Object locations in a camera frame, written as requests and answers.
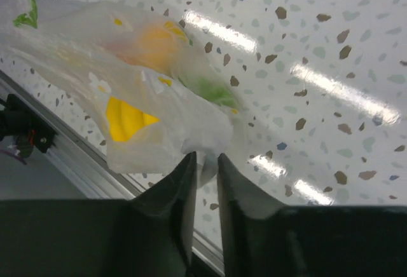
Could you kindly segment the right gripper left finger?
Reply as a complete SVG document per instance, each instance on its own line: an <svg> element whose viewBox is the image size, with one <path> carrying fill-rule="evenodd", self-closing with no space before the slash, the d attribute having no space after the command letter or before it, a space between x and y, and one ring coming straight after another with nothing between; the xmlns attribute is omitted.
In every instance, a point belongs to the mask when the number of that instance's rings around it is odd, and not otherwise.
<svg viewBox="0 0 407 277"><path fill-rule="evenodd" d="M2 276L191 276L197 156L134 199L1 202Z"/></svg>

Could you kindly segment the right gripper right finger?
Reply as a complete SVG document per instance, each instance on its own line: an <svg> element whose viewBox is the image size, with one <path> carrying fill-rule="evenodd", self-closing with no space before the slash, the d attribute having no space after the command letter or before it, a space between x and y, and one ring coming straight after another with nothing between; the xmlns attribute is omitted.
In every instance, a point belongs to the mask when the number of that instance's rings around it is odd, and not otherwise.
<svg viewBox="0 0 407 277"><path fill-rule="evenodd" d="M226 276L405 276L403 206L289 206L218 159Z"/></svg>

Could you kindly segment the clear plastic bag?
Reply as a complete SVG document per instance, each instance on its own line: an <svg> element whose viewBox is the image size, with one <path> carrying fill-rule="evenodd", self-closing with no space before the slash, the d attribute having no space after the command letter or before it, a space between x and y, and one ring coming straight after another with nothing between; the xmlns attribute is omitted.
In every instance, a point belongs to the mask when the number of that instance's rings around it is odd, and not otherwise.
<svg viewBox="0 0 407 277"><path fill-rule="evenodd" d="M1 0L1 48L70 94L97 123L112 171L166 175L195 152L198 180L205 184L237 136L242 108L236 97L237 108L219 106L187 87L205 77L230 89L185 31L189 41L181 44L167 72L124 60L147 26L167 21L184 31L168 17L111 1ZM106 117L110 97L159 122L115 142Z"/></svg>

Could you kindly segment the green fake grapes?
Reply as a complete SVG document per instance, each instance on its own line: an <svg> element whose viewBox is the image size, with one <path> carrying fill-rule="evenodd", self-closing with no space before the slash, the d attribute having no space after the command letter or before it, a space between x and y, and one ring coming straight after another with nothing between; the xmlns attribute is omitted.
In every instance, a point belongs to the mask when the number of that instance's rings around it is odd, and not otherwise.
<svg viewBox="0 0 407 277"><path fill-rule="evenodd" d="M219 106L237 108L238 102L230 89L219 81L205 77L197 77L187 84L187 87L196 95Z"/></svg>

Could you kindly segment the orange fake peach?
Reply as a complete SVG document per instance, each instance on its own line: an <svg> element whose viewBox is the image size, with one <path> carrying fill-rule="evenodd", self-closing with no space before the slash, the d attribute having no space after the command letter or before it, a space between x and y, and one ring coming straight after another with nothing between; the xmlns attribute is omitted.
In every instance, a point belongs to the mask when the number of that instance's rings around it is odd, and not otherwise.
<svg viewBox="0 0 407 277"><path fill-rule="evenodd" d="M124 60L131 65L167 72L181 44L188 41L184 31L172 21L151 24L134 41L133 47L124 55Z"/></svg>

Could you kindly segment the yellow fake banana bunch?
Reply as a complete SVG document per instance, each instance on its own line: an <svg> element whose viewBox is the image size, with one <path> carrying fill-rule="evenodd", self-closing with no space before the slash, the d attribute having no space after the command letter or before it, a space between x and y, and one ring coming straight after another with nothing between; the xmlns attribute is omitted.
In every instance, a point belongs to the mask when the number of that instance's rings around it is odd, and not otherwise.
<svg viewBox="0 0 407 277"><path fill-rule="evenodd" d="M107 102L106 117L111 138L115 142L126 142L139 130L159 122L158 118L115 97L110 97Z"/></svg>

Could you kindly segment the aluminium mounting rail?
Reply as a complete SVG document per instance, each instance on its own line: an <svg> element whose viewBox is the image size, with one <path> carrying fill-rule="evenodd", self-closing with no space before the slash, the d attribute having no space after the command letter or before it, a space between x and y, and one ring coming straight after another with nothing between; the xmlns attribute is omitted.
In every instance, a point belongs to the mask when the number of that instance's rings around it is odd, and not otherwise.
<svg viewBox="0 0 407 277"><path fill-rule="evenodd" d="M131 177L112 172L85 140L32 99L10 77L1 74L1 100L6 100L9 94L16 95L56 131L55 145L42 154L81 191L83 199L134 199L147 191ZM193 232L191 276L222 275L219 257Z"/></svg>

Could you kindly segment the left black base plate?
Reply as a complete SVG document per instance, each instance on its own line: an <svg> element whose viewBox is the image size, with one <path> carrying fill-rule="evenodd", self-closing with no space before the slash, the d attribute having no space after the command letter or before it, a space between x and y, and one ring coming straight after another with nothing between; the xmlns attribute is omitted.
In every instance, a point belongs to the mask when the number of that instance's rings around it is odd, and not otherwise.
<svg viewBox="0 0 407 277"><path fill-rule="evenodd" d="M1 106L1 140L12 138L3 154L26 164L35 149L46 153L55 145L56 131L16 95L9 94Z"/></svg>

